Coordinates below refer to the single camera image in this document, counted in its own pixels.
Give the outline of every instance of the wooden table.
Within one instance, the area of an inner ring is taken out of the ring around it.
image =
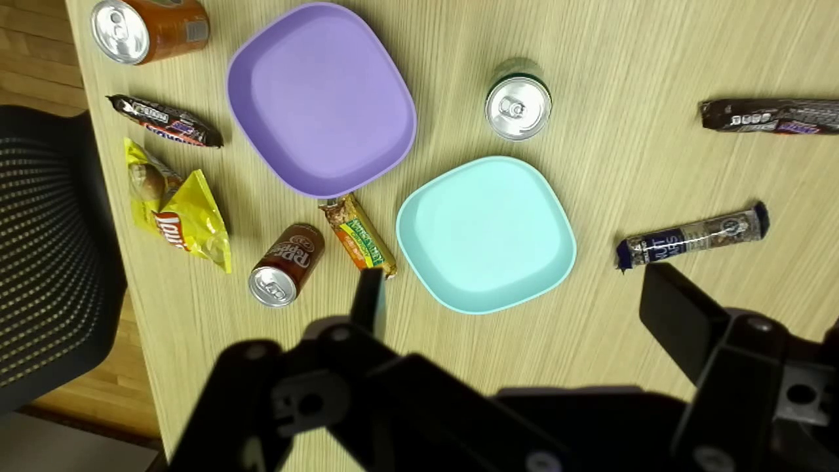
[[[173,451],[220,349],[237,338],[293,346],[307,322],[346,313],[355,270],[316,204],[282,187],[236,130],[224,102],[231,56],[290,0],[207,4],[207,51],[129,69],[89,34],[93,0],[67,4],[110,204],[139,313],[159,430]],[[479,155],[538,165],[560,198],[578,261],[564,286],[489,317],[434,305],[404,269],[388,284],[384,342],[422,353],[479,391],[498,385],[639,383],[690,397],[690,383],[637,321],[641,270],[612,269],[619,233],[661,228],[766,200],[766,241],[687,256],[674,265],[721,305],[779,317],[818,338],[839,305],[839,139],[712,134],[696,102],[716,96],[835,98],[839,5],[834,0],[422,0],[346,4],[378,31],[420,110],[411,155],[359,191],[396,249],[397,204],[425,182]],[[498,63],[525,56],[542,72],[556,117],[532,143],[489,134],[483,98]],[[130,93],[175,102],[223,130],[223,149],[143,136],[104,101]],[[232,274],[186,257],[133,228],[122,139],[133,136],[173,168],[205,168],[232,233]],[[296,220],[327,237],[304,296],[262,311],[245,278]],[[324,436],[307,436],[290,471],[346,471]]]

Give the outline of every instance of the silver can top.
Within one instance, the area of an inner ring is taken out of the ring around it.
[[[102,0],[92,10],[99,51],[118,63],[142,63],[150,56],[150,30],[122,0]]]
[[[277,269],[253,269],[252,295],[265,308],[287,308],[296,299],[296,286],[287,274]]]
[[[530,139],[551,118],[551,93],[526,73],[502,77],[487,96],[487,122],[505,139]]]

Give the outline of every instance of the plastic plate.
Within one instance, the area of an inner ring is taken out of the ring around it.
[[[425,290],[463,315],[530,303],[576,261],[560,203],[515,157],[483,157],[425,185],[400,204],[396,237]]]
[[[281,182],[316,200],[388,174],[417,134],[390,56],[355,14],[331,4],[293,8],[245,43],[228,102]]]

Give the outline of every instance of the yellow snack bag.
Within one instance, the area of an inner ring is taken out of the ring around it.
[[[159,160],[126,143],[133,220],[189,256],[231,274],[231,240],[201,170],[175,179]]]

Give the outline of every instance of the chair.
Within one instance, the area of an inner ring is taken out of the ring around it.
[[[99,366],[122,295],[89,117],[0,109],[0,415]]]

